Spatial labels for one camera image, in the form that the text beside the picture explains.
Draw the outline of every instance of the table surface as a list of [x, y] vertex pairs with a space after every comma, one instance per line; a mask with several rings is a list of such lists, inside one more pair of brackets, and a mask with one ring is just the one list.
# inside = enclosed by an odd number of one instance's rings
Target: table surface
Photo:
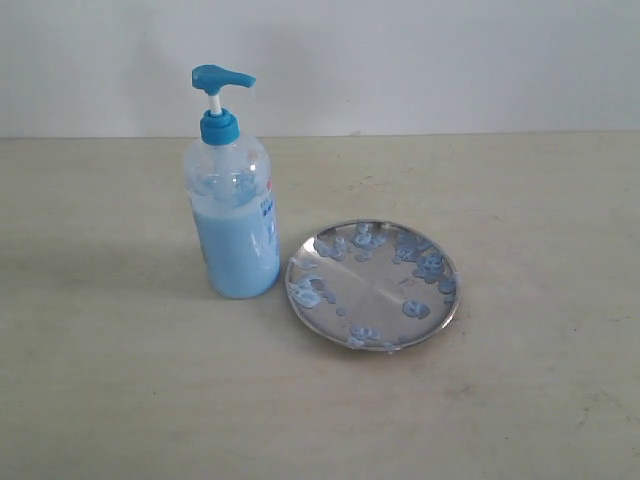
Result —
[[188, 141], [0, 141], [0, 478], [638, 478], [640, 133], [266, 140], [283, 263], [358, 217], [456, 262], [394, 355], [210, 290]]

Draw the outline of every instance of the blue liquid soap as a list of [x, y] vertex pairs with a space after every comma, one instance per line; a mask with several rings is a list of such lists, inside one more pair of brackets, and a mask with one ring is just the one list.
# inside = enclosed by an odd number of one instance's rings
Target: blue liquid soap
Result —
[[185, 154], [185, 178], [209, 282], [222, 295], [249, 298], [267, 291], [280, 273], [271, 163], [262, 144], [240, 133], [220, 106], [225, 85], [251, 87], [255, 78], [202, 65], [192, 85], [209, 96], [201, 138]]

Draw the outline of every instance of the pump nozzle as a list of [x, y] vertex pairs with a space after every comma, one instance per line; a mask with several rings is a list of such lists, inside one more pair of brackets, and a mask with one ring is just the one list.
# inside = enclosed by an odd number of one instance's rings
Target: pump nozzle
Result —
[[220, 89], [225, 85], [251, 88], [251, 75], [225, 70], [217, 65], [200, 65], [191, 72], [191, 85], [209, 95], [209, 111], [200, 121], [202, 140], [210, 145], [225, 145], [238, 138], [238, 122], [220, 106]]

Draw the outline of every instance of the white pump stem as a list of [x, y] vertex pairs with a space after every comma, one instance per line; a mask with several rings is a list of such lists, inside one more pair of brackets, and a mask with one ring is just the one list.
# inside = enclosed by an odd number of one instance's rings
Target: white pump stem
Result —
[[211, 115], [222, 114], [222, 107], [220, 106], [220, 95], [211, 95], [209, 97], [209, 111]]

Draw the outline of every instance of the clear plastic bottle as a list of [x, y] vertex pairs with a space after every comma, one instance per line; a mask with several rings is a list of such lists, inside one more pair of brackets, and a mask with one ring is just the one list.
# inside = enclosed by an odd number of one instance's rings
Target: clear plastic bottle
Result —
[[222, 86], [253, 81], [214, 65], [193, 71], [193, 85], [209, 94], [211, 109], [200, 122], [202, 138], [185, 154], [187, 190], [209, 281], [232, 298], [264, 293], [280, 273], [269, 156], [256, 138], [239, 133], [218, 99]]

